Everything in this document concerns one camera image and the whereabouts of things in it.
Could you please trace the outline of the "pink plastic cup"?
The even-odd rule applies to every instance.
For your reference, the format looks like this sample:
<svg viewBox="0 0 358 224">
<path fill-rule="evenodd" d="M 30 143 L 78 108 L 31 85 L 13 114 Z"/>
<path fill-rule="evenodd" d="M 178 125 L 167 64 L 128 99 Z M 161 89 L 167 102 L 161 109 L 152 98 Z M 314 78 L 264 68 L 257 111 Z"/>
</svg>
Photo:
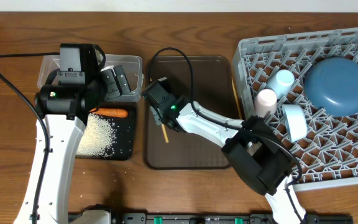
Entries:
<svg viewBox="0 0 358 224">
<path fill-rule="evenodd" d="M 261 90 L 254 100 L 254 110 L 258 117 L 265 118 L 277 110 L 277 96 L 271 89 Z"/>
</svg>

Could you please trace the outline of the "orange carrot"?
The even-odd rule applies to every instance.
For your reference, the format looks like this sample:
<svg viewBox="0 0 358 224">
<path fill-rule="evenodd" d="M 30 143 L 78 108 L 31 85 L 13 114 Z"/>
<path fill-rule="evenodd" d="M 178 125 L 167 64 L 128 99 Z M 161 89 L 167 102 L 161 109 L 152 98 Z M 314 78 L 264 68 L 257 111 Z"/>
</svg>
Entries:
<svg viewBox="0 0 358 224">
<path fill-rule="evenodd" d="M 89 113 L 113 118 L 126 118 L 129 115 L 127 110 L 120 108 L 95 108 Z"/>
</svg>

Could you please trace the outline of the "wooden chopstick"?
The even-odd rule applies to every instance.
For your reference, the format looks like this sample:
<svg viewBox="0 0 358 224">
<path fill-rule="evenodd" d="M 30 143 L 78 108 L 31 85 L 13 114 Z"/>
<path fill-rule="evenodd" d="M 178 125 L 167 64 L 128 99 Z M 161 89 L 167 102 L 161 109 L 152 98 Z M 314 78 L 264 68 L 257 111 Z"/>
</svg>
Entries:
<svg viewBox="0 0 358 224">
<path fill-rule="evenodd" d="M 232 91 L 233 91 L 233 94 L 234 94 L 234 100 L 236 102 L 237 112 L 238 112 L 239 118 L 243 119 L 242 112 L 241 112 L 241 107 L 239 105 L 239 100 L 238 100 L 238 97 L 237 97 L 236 86 L 235 86 L 235 83 L 234 83 L 233 79 L 231 79 L 231 83 L 232 83 Z"/>
<path fill-rule="evenodd" d="M 166 143 L 169 143 L 169 138 L 168 138 L 166 127 L 165 127 L 164 124 L 161 125 L 161 129 L 162 129 L 162 132 L 163 132 L 164 141 Z"/>
</svg>

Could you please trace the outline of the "light blue bowl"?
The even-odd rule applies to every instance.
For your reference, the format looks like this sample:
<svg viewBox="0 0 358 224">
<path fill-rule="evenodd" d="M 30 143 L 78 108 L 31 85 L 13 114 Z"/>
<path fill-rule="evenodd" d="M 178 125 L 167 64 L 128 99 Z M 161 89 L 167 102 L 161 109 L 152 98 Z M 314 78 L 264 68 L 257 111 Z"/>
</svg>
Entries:
<svg viewBox="0 0 358 224">
<path fill-rule="evenodd" d="M 285 127 L 289 133 L 290 141 L 296 142 L 307 136 L 306 118 L 299 105 L 283 105 Z"/>
</svg>

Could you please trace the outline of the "pile of white rice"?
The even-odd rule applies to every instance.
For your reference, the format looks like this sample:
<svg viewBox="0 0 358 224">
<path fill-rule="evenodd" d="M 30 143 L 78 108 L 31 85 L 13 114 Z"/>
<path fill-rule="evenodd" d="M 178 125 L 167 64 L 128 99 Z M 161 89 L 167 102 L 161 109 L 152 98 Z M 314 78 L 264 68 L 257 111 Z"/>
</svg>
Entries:
<svg viewBox="0 0 358 224">
<path fill-rule="evenodd" d="M 112 118 L 90 114 L 88 123 L 81 138 L 77 157 L 84 159 L 107 159 L 115 154 L 117 129 Z"/>
</svg>

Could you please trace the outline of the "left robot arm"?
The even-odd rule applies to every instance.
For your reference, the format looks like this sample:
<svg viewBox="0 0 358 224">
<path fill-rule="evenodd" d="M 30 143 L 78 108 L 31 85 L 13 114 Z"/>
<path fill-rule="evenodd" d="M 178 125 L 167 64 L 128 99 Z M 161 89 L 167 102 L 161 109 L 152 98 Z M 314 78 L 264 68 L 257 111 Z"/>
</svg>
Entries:
<svg viewBox="0 0 358 224">
<path fill-rule="evenodd" d="M 76 152 L 88 115 L 111 99 L 113 70 L 96 44 L 61 44 L 60 67 L 35 96 L 37 143 L 16 223 L 68 223 Z"/>
</svg>

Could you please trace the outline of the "dark blue round plate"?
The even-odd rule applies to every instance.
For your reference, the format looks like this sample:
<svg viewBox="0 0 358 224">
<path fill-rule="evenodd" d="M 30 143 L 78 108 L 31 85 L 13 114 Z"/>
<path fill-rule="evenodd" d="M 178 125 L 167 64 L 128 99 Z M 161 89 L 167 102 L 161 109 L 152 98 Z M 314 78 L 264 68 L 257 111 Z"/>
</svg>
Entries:
<svg viewBox="0 0 358 224">
<path fill-rule="evenodd" d="M 305 75 L 304 91 L 316 108 L 329 115 L 358 113 L 358 63 L 341 57 L 318 62 Z"/>
</svg>

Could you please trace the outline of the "light blue plastic cup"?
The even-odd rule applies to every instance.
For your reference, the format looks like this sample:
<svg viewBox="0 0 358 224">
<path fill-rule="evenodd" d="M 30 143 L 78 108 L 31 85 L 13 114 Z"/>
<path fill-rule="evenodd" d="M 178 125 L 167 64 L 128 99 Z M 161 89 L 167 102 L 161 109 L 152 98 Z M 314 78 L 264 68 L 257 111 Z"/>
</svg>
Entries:
<svg viewBox="0 0 358 224">
<path fill-rule="evenodd" d="M 280 100 L 288 95 L 291 86 L 295 82 L 294 74 L 289 70 L 279 70 L 268 82 L 266 88 L 275 92 L 277 99 Z"/>
</svg>

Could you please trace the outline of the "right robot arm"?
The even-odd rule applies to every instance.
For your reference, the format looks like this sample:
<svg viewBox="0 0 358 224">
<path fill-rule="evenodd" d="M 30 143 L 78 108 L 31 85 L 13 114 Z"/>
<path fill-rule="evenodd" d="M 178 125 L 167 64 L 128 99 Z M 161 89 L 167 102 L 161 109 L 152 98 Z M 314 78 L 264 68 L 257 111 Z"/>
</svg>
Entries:
<svg viewBox="0 0 358 224">
<path fill-rule="evenodd" d="M 221 147 L 240 179 L 267 199 L 276 223 L 306 223 L 306 211 L 293 190 L 302 176 L 301 165 L 263 119 L 244 121 L 207 110 L 193 97 L 176 96 L 166 78 L 149 84 L 142 96 L 157 124 Z"/>
</svg>

